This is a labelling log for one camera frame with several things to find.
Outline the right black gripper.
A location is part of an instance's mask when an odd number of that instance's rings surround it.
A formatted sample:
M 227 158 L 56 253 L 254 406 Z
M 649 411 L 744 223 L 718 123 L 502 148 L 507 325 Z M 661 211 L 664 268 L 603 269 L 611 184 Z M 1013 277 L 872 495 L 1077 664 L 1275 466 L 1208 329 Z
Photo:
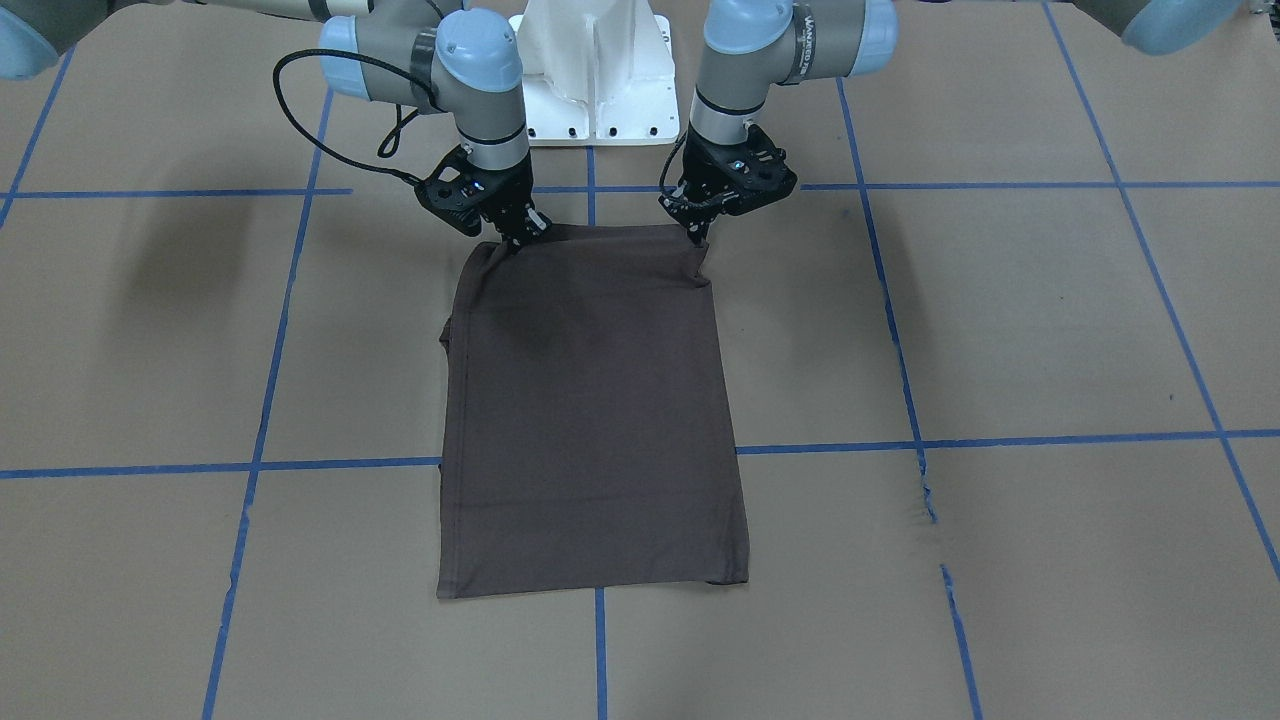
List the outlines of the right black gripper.
M 481 205 L 484 222 L 492 223 L 502 241 L 517 250 L 544 242 L 553 220 L 532 202 L 532 159 L 526 151 L 512 167 L 492 170 L 495 186 Z

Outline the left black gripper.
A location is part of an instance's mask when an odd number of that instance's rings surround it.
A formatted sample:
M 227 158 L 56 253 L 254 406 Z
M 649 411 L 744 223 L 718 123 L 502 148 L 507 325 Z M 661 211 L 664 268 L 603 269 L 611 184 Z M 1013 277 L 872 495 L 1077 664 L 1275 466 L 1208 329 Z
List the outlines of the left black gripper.
M 727 147 L 686 131 L 678 140 L 682 156 L 682 174 L 671 193 L 658 197 L 660 208 L 678 224 L 695 246 L 704 245 L 710 224 L 724 213 L 724 201 L 731 199 L 722 161 Z

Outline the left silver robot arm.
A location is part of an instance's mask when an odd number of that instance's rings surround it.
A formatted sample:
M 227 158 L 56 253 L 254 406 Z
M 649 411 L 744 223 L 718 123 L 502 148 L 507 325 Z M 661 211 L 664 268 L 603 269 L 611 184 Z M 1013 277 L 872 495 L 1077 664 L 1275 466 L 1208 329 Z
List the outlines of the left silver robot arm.
M 774 86 L 868 76 L 901 35 L 891 1 L 713 1 L 687 128 L 671 152 L 682 170 L 662 209 L 695 245 L 721 217 L 790 196 L 797 176 L 759 117 Z

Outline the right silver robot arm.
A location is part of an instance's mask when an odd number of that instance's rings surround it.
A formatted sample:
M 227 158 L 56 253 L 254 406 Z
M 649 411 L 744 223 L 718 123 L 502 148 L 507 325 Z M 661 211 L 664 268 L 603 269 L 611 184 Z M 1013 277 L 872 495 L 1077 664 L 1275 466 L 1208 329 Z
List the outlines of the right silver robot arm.
M 316 26 L 315 47 L 285 54 L 271 70 L 284 118 L 316 152 L 412 186 L 419 202 L 466 236 L 489 223 L 516 249 L 550 241 L 550 219 L 532 201 L 516 31 L 471 1 L 3 1 L 3 81 L 58 69 L 92 32 L 129 8 L 236 8 L 255 15 Z M 293 63 L 316 59 L 332 91 L 412 108 L 387 143 L 413 117 L 447 114 L 460 146 L 428 177 L 372 165 L 329 149 L 291 110 L 283 79 Z

